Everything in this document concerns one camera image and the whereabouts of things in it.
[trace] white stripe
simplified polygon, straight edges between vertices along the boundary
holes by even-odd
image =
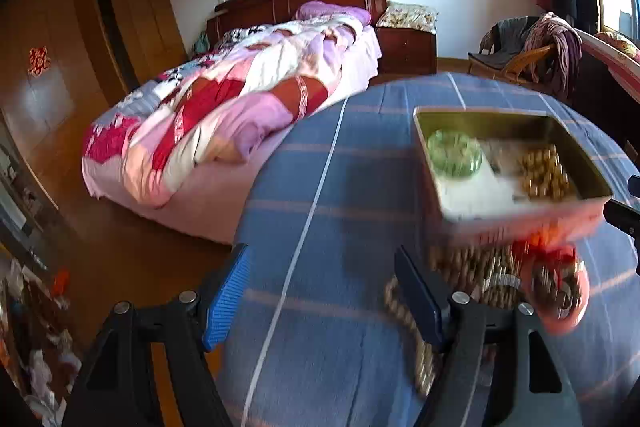
[[[464,98],[462,98],[462,95],[460,94],[460,90],[458,89],[458,84],[456,84],[456,81],[453,79],[453,75],[451,73],[445,73],[448,77],[449,80],[451,81],[451,84],[453,84],[453,89],[456,90],[456,93],[458,94],[458,98],[460,99],[460,103],[462,104],[462,109],[464,109],[466,111],[466,103]]]
[[[311,224],[311,220],[314,217],[314,213],[316,211],[316,206],[318,205],[318,200],[320,199],[320,192],[322,192],[322,186],[324,185],[324,179],[326,178],[327,171],[329,170],[329,164],[331,163],[331,158],[334,155],[335,144],[338,141],[338,134],[340,133],[340,126],[342,125],[342,117],[344,115],[344,108],[347,105],[348,98],[345,98],[344,103],[342,104],[342,108],[340,110],[340,117],[338,118],[338,124],[335,127],[334,141],[331,144],[331,149],[329,149],[329,156],[327,156],[326,162],[324,163],[324,170],[322,171],[322,176],[320,176],[320,182],[318,183],[318,188],[316,188],[316,195],[314,197],[314,201],[311,204],[311,208],[309,209],[309,214],[306,216],[305,226],[302,228],[302,233],[300,234],[300,239],[298,240],[298,245],[293,253],[293,257],[291,258],[291,263],[289,264],[289,270],[287,271],[287,276],[284,280],[284,285],[282,286],[282,292],[280,293],[280,300],[278,301],[278,305],[276,306],[275,311],[273,312],[273,318],[271,319],[271,324],[269,326],[269,330],[267,331],[267,336],[262,343],[262,349],[260,350],[260,356],[258,357],[258,362],[255,365],[254,375],[251,379],[251,384],[249,384],[249,391],[246,394],[246,400],[244,401],[244,410],[242,411],[242,421],[240,427],[245,427],[247,418],[249,416],[249,407],[251,407],[251,402],[254,399],[255,388],[258,384],[258,378],[260,378],[260,372],[262,370],[262,365],[264,363],[264,359],[267,356],[267,350],[269,349],[269,344],[271,343],[271,337],[273,337],[273,332],[276,329],[276,325],[278,324],[278,319],[280,318],[280,312],[282,311],[282,306],[284,305],[284,301],[287,298],[287,291],[289,290],[289,283],[291,282],[291,277],[293,277],[293,270],[296,269],[296,263],[298,262],[298,257],[300,256],[300,251],[302,250],[302,246],[305,243],[306,233],[309,230],[309,225]]]
[[[549,108],[549,111],[551,111],[551,113],[554,115],[554,117],[556,117],[556,120],[558,120],[562,126],[566,129],[566,131],[571,134],[571,132],[569,131],[568,127],[564,124],[564,122],[561,120],[561,118],[558,116],[558,114],[551,108],[551,106],[549,105],[549,103],[545,100],[545,97],[542,96],[540,93],[538,93],[538,96],[540,97],[540,100],[542,100],[546,107]],[[602,158],[602,156],[600,156],[600,154],[598,153],[598,150],[594,147],[593,150],[596,152],[596,156],[598,157],[598,159],[600,160],[600,163],[602,163],[602,165],[604,166],[604,168],[607,170],[607,172],[609,173],[609,176],[611,177],[611,180],[613,181],[613,183],[616,183],[618,181],[618,178],[616,178],[613,175],[613,172],[611,171],[611,169],[609,168],[609,166],[607,165],[607,162],[604,161],[604,159]],[[631,245],[631,253],[636,252],[636,245],[634,245],[634,240],[631,239],[630,235],[626,235],[626,238],[629,240],[629,244]]]

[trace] blue tablecloth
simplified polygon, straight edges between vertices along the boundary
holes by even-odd
[[[259,426],[407,426],[415,345],[383,306],[393,253],[417,250],[412,111],[417,105],[540,110],[564,122],[614,189],[637,169],[596,126],[556,100],[464,74],[373,87],[300,121],[255,182],[237,240],[254,250],[223,349],[220,394]],[[603,425],[640,371],[640,284],[629,238],[603,223],[579,241],[591,280],[580,325],[555,337],[585,425]],[[468,425],[479,425],[479,387]]]

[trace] green glass bowl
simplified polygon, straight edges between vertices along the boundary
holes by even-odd
[[[458,131],[438,130],[427,140],[427,154],[437,174],[465,178],[482,165],[478,140]]]

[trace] patchwork comforter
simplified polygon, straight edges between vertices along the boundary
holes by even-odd
[[[287,22],[167,71],[159,80],[173,89],[159,107],[148,118],[116,111],[95,123],[84,156],[121,155],[127,191],[162,206],[196,165],[245,162],[266,136],[313,113],[340,83],[362,29],[347,14]]]

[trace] nightstand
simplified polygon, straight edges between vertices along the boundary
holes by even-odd
[[[405,28],[376,28],[380,73],[436,73],[436,35]]]

